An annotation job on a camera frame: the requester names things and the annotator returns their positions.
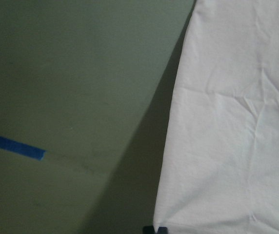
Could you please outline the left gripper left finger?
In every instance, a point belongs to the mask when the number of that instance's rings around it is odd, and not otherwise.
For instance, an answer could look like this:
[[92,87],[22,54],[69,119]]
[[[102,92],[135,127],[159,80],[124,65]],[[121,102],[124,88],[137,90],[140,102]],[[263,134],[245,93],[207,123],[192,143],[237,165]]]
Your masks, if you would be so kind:
[[156,234],[154,226],[144,226],[142,228],[143,234]]

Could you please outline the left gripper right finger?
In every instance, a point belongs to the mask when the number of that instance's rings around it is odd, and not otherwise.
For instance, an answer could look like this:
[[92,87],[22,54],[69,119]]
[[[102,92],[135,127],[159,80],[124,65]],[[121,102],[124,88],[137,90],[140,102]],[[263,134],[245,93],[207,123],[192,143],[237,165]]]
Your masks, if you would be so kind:
[[157,234],[168,234],[168,228],[167,227],[159,227]]

